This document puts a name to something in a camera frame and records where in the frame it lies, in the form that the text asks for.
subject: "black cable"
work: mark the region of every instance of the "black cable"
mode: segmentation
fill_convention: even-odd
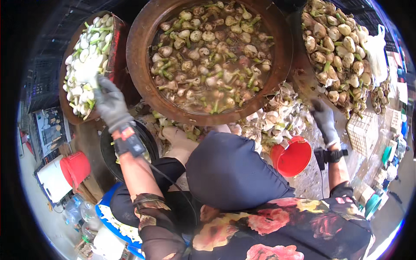
[[[322,191],[322,199],[324,199],[324,175],[321,171],[321,191]]]
[[[168,181],[170,181],[173,185],[175,185],[175,187],[181,192],[181,194],[185,197],[186,201],[189,203],[189,205],[192,208],[193,214],[194,214],[194,218],[195,218],[195,226],[198,225],[198,217],[196,214],[196,210],[193,207],[191,201],[188,199],[188,197],[185,195],[185,193],[183,192],[183,190],[176,184],[176,182],[174,182],[173,180],[171,180],[171,178],[169,178],[166,174],[164,174],[163,172],[159,171],[159,169],[157,169],[155,166],[153,166],[153,164],[151,164],[148,160],[144,159],[148,165],[150,166],[150,168],[152,168],[152,170],[156,171],[157,173],[159,173],[160,175],[162,175],[163,177],[165,177]]]
[[[59,214],[61,214],[62,212],[64,212],[64,207],[62,207],[62,211],[61,212],[57,212],[56,210],[55,210],[55,207],[52,207],[52,209],[53,209],[53,211],[55,211],[56,213],[59,213]]]

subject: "black pants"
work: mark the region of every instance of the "black pants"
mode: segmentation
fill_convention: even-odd
[[[185,167],[175,158],[160,158],[152,164],[175,182],[185,172]],[[176,219],[176,226],[182,233],[190,234],[194,228],[192,224],[195,223],[191,206],[180,191],[168,192],[169,187],[172,185],[170,181],[157,172],[153,172],[153,175],[166,199],[166,204],[172,210]],[[199,217],[199,210],[202,205],[197,201],[193,201],[189,191],[185,191],[184,193],[192,201],[197,216]],[[134,214],[133,203],[131,202],[130,194],[125,183],[115,191],[111,198],[110,208],[113,216],[121,223],[132,227],[139,226],[140,220]]]
[[[190,192],[186,196],[192,198],[198,218],[202,204],[233,212],[294,196],[295,189],[254,148],[253,140],[211,131],[192,152],[186,164],[192,196]],[[175,182],[185,172],[174,158],[161,158],[152,164]],[[157,172],[153,175],[176,218],[175,225],[189,234],[187,231],[194,227],[190,223],[195,223],[192,207],[179,191],[168,192],[170,181]],[[139,225],[125,184],[116,190],[110,208],[118,221],[133,227]]]

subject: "white plastic bag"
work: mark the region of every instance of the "white plastic bag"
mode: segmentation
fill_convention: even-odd
[[[368,61],[370,62],[371,70],[373,71],[374,85],[379,86],[381,82],[387,79],[387,62],[384,55],[384,40],[385,28],[379,25],[379,35],[368,36],[366,47],[368,50]]]

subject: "woman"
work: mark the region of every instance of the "woman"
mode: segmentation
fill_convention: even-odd
[[[116,140],[133,118],[114,84],[99,83],[107,93],[95,91],[97,110]],[[314,107],[327,149],[340,150],[332,110],[322,101]],[[329,164],[329,198],[294,198],[288,182],[254,152],[254,141],[225,131],[211,131],[198,145],[177,128],[163,130],[173,148],[154,165],[173,181],[186,170],[187,195],[200,209],[197,226],[184,197],[167,191],[170,182],[142,158],[120,155],[126,186],[111,210],[139,228],[146,259],[354,260],[367,254],[374,236],[355,205],[343,158]]]

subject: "forearm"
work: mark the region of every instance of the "forearm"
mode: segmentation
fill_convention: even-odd
[[[341,150],[341,144],[337,142],[328,148],[329,151]],[[328,166],[328,179],[329,190],[332,190],[335,186],[345,181],[349,181],[349,174],[347,170],[347,164],[344,157],[337,163],[329,163]]]
[[[118,138],[116,132],[113,133],[113,138]],[[131,196],[151,193],[163,197],[149,165],[143,158],[134,158],[130,152],[124,153],[120,155],[120,166]]]

